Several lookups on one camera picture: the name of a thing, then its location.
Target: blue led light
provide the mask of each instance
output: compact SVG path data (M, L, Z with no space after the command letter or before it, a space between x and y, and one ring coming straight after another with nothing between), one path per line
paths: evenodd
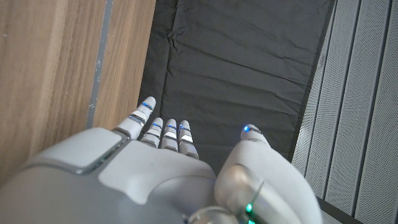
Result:
M162 127L161 127L160 125L158 125L157 123L153 123L152 125L162 128Z
M149 107L150 109L152 109L152 107L151 107L149 104L147 104L147 103L142 103L142 105L144 105L144 106Z
M172 125L167 125L167 127L177 130L177 128Z

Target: black mat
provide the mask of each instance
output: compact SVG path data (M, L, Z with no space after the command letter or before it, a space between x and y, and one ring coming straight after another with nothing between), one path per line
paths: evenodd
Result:
M158 0L139 101L156 98L152 119L188 120L216 173L248 123L288 158L330 2Z

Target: green led light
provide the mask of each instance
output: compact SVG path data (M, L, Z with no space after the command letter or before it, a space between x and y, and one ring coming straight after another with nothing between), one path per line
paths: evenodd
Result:
M247 211L247 212L251 212L252 209L253 209L253 206L249 203L249 204L246 206L246 211Z

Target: wooden panel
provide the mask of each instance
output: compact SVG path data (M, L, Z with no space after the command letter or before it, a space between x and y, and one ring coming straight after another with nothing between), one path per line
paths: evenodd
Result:
M0 1L0 182L85 129L104 5Z
M114 0L94 126L114 128L137 106L155 0Z

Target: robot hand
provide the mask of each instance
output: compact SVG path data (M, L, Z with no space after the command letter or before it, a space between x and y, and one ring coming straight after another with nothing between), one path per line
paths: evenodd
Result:
M148 97L138 106L137 110L129 115L119 126L115 129L120 131L131 139L135 140L141 132L142 127L148 121L153 108L155 108L155 99ZM148 144L152 147L158 148L160 142L160 134L163 129L162 118L155 118L148 131L142 137L141 142ZM178 127L174 119L167 121L164 134L162 138L162 144L160 149L170 149L175 152L182 153L186 156L190 156L199 159L197 150L193 145L191 130L188 121L182 121Z
M255 126L243 127L216 178L199 160L188 121L177 126L170 119L164 126L156 118L138 139L154 107L155 99L148 97L113 131L83 131L30 159L0 188L0 220L322 222L310 186Z

